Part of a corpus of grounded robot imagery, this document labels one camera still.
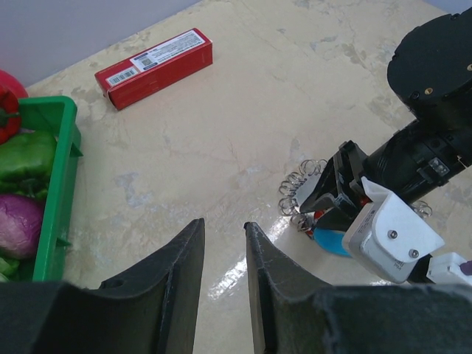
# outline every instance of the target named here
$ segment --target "red box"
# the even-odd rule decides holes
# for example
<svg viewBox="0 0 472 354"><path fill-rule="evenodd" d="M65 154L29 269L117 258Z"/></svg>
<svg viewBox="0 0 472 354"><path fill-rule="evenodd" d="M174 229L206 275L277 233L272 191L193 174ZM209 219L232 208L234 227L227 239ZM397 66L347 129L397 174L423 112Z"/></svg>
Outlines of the red box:
<svg viewBox="0 0 472 354"><path fill-rule="evenodd" d="M212 42L194 28L95 74L117 109L162 90L213 63Z"/></svg>

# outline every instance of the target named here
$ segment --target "green crate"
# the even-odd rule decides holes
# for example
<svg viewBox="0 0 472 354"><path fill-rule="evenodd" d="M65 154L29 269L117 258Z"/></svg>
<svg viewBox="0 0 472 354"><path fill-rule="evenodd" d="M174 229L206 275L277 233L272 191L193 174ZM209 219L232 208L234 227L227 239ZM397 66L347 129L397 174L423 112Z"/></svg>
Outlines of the green crate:
<svg viewBox="0 0 472 354"><path fill-rule="evenodd" d="M59 280L64 271L67 236L80 152L80 132L75 125L77 106L69 97L20 99L21 127L51 131L58 138L49 192L44 210L38 253L21 261L20 280Z"/></svg>

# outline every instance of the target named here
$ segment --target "green bell pepper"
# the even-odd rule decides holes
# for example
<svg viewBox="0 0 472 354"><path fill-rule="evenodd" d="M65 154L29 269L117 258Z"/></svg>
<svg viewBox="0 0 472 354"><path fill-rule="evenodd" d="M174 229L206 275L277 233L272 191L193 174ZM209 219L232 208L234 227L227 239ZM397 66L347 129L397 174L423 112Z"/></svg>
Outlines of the green bell pepper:
<svg viewBox="0 0 472 354"><path fill-rule="evenodd" d="M56 145L47 131L20 134L0 145L0 193L46 199Z"/></svg>

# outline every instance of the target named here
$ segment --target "blue object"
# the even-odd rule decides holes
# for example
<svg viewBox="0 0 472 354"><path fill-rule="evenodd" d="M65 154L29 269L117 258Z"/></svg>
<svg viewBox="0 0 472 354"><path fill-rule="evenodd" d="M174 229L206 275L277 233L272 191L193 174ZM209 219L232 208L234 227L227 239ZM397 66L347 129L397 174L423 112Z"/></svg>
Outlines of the blue object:
<svg viewBox="0 0 472 354"><path fill-rule="evenodd" d="M342 246L343 232L313 229L313 239L322 249L338 256L351 257Z"/></svg>

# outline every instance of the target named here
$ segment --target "beige table surface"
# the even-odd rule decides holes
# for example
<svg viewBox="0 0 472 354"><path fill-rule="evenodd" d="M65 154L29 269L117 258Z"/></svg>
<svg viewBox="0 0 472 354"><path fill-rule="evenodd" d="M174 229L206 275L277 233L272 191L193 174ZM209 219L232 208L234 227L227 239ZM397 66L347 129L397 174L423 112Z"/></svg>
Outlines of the beige table surface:
<svg viewBox="0 0 472 354"><path fill-rule="evenodd" d="M205 217L202 354L252 353L246 221L328 282L378 283L289 227L277 188L303 159L329 158L348 139L370 153L412 120L386 65L408 31L441 14L420 0L207 0L30 87L79 108L84 158L65 278L97 287ZM213 40L214 64L116 112L94 73L192 27ZM444 249L466 257L471 177L426 198Z"/></svg>

